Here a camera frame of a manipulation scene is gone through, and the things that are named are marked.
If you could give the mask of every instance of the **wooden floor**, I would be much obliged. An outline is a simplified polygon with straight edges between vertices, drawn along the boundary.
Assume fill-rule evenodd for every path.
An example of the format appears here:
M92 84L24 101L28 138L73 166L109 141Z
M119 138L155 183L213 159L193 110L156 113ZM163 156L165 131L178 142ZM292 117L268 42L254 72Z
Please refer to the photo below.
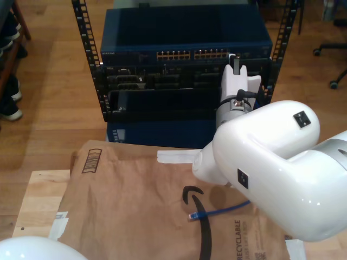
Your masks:
M297 35L296 25L291 36L273 100L311 106L323 140L347 129L347 79L338 90L327 87L347 68L347 50L324 50L322 57L313 57L312 49L320 42L345 42L346 35L331 22L321 22L322 7L311 1L302 34ZM69 169L73 151L106 134L70 0L18 2L33 39L17 70L24 116L0 123L0 240L12 236L31 172ZM100 46L105 12L113 1L87 4ZM275 40L278 24L267 21L267 27Z

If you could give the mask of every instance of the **shoe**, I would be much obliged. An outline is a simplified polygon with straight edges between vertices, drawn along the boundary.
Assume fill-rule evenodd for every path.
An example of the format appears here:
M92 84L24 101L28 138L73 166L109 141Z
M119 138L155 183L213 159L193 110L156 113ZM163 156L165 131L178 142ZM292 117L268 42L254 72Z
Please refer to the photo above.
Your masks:
M9 79L6 84L6 89L13 101L17 102L22 98L22 92L20 90L20 81L13 74L9 75Z
M9 12L9 14L7 15L7 19L9 19L10 23L16 26L17 31L21 29L21 24L18 23L15 15L12 12Z
M17 59L22 59L28 56L28 51L23 47L23 45L20 44L20 47L18 48L17 52Z
M9 50L13 45L13 41L5 38L0 38L0 50Z
M9 121L16 121L23 116L10 94L4 91L4 95L0 100L0 116Z
M4 54L4 52L2 50L0 50L0 71L5 68L5 62L4 62L4 59L2 58L3 54Z
M15 40L20 36L19 32L16 29L16 24L11 20L11 16L7 16L4 25L2 26L2 30L0 32L1 38L6 38L9 40Z

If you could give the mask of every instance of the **qr code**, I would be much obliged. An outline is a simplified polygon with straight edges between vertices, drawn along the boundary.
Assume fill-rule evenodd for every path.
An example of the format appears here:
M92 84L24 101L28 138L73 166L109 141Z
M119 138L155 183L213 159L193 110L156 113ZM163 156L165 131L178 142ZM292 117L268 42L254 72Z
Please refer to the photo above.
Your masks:
M266 253L255 253L255 260L266 260Z

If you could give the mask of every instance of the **wooden board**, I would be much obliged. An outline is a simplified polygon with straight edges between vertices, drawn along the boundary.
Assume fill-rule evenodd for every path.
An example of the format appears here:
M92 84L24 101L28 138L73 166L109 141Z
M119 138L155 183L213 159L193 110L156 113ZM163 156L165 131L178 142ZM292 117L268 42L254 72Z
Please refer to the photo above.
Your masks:
M13 237L48 237L70 170L32 172Z

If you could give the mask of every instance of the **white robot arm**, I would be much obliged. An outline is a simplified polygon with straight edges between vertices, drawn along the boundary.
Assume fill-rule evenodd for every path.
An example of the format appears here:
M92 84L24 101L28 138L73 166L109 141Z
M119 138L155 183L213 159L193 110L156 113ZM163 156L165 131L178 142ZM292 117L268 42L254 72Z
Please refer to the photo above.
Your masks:
M247 71L234 77L245 82ZM223 82L222 88L231 87ZM238 91L232 87L231 92ZM230 102L230 108L245 106ZM218 112L217 120L223 117ZM315 146L318 118L296 101L250 113L223 112L230 120L221 121L213 141L196 156L192 170L197 178L233 185L297 239L320 241L347 228L347 131Z

